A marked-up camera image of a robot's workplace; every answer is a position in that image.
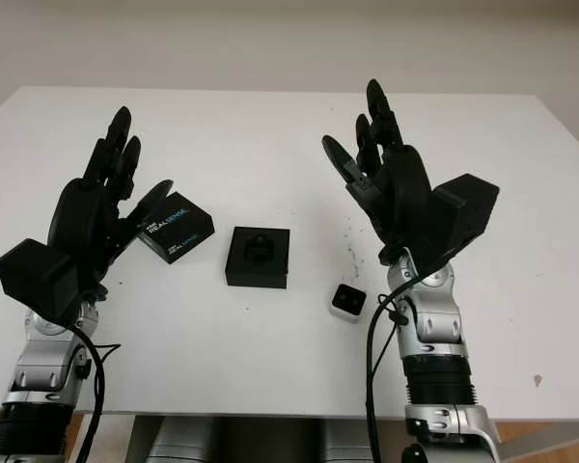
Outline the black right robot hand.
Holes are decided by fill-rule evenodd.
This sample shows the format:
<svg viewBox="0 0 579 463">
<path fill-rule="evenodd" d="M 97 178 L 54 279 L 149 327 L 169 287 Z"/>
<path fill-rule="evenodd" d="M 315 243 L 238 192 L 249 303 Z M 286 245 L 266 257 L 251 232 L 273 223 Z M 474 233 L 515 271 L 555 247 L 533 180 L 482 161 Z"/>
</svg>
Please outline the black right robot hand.
<svg viewBox="0 0 579 463">
<path fill-rule="evenodd" d="M 330 135 L 321 139 L 324 152 L 383 242 L 380 263 L 391 265 L 407 253 L 418 271 L 437 270 L 446 261 L 427 242 L 431 186 L 422 158 L 403 142 L 376 79 L 369 81 L 366 97 L 369 113 L 355 122 L 357 154 L 350 155 Z"/>
</svg>

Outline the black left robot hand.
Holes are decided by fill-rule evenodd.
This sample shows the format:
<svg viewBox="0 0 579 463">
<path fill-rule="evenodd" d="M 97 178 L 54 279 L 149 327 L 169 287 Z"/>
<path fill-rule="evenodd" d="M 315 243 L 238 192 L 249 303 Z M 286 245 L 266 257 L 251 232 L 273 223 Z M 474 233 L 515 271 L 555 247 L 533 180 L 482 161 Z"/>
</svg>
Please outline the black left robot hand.
<svg viewBox="0 0 579 463">
<path fill-rule="evenodd" d="M 96 141 L 82 177 L 63 189 L 49 228 L 50 248 L 70 256 L 78 287 L 89 298 L 103 300 L 102 285 L 109 267 L 132 243 L 168 196 L 173 182 L 158 182 L 122 217 L 119 203 L 130 198 L 141 142 L 130 136 L 131 113 L 121 107 L 104 137 Z"/>
</svg>

